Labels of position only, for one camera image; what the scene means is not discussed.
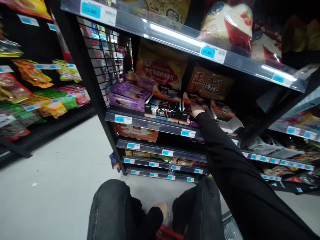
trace black pants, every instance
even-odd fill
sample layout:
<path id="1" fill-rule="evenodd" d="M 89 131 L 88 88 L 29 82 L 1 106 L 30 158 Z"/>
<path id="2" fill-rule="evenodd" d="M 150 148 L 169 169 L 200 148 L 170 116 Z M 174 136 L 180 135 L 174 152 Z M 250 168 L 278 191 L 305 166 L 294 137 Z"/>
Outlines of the black pants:
<path id="1" fill-rule="evenodd" d="M 137 226 L 143 218 L 141 207 L 124 182 L 106 181 L 92 201 L 87 240 L 135 239 Z M 186 190 L 175 199 L 172 210 L 175 230 L 183 233 L 188 224 L 184 239 L 224 239 L 220 195 L 213 178 L 205 177 Z"/>

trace black sleeve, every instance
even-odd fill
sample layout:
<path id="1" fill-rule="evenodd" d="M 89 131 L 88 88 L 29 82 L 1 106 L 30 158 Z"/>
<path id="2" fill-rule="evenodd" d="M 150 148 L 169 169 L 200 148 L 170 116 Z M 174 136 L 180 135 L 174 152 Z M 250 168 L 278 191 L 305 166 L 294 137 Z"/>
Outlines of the black sleeve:
<path id="1" fill-rule="evenodd" d="M 158 207 L 152 207 L 144 221 L 139 226 L 138 238 L 139 240 L 155 240 L 156 232 L 160 229 L 163 222 L 163 214 Z"/>
<path id="2" fill-rule="evenodd" d="M 209 170 L 244 239 L 319 239 L 208 113 L 198 114 L 196 121 Z"/>

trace blue price label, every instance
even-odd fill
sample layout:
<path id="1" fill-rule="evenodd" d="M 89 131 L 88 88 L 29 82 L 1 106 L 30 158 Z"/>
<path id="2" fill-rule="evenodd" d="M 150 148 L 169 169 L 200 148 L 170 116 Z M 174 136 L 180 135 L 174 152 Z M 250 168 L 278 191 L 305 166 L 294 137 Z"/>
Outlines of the blue price label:
<path id="1" fill-rule="evenodd" d="M 284 77 L 280 76 L 279 74 L 274 74 L 272 80 L 283 83 Z"/>
<path id="2" fill-rule="evenodd" d="M 124 117 L 116 117 L 116 122 L 124 122 Z"/>
<path id="3" fill-rule="evenodd" d="M 183 136 L 189 136 L 189 132 L 183 130 L 183 131 L 181 132 L 181 135 L 183 135 Z"/>
<path id="4" fill-rule="evenodd" d="M 206 56 L 206 57 L 210 57 L 210 58 L 214 58 L 215 52 L 216 52 L 216 50 L 214 50 L 213 48 L 210 48 L 208 46 L 205 46 L 204 48 L 201 49 L 201 55 Z"/>
<path id="5" fill-rule="evenodd" d="M 100 19 L 100 14 L 101 14 L 100 8 L 97 6 L 91 5 L 89 3 L 85 3 L 85 2 L 82 3 L 81 12 L 91 17 Z"/>

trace leg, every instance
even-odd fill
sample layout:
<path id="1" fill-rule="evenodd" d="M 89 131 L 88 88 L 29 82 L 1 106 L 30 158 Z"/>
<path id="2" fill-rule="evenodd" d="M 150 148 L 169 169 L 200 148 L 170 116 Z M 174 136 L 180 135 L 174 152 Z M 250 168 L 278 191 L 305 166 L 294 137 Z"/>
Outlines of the leg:
<path id="1" fill-rule="evenodd" d="M 188 219 L 189 225 L 185 240 L 224 239 L 220 194 L 213 178 L 203 178 L 196 187 L 187 190 L 177 199 L 173 208 L 180 204 L 182 204 L 180 206 L 188 207 L 188 209 L 177 207 L 180 211 L 173 210 L 173 214 L 182 213 Z"/>
<path id="2" fill-rule="evenodd" d="M 130 188 L 124 182 L 104 182 L 93 197 L 87 240 L 135 239 L 131 198 Z"/>

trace tile floor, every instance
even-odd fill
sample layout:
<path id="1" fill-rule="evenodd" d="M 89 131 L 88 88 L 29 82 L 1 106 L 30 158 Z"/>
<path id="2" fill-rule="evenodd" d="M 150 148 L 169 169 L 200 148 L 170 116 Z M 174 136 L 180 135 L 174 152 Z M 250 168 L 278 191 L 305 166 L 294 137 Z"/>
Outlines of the tile floor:
<path id="1" fill-rule="evenodd" d="M 93 195 L 104 181 L 126 182 L 146 210 L 193 186 L 113 171 L 112 149 L 97 116 L 0 170 L 0 239 L 86 239 Z M 320 197 L 277 193 L 318 235 Z M 221 197 L 222 213 L 228 207 Z"/>

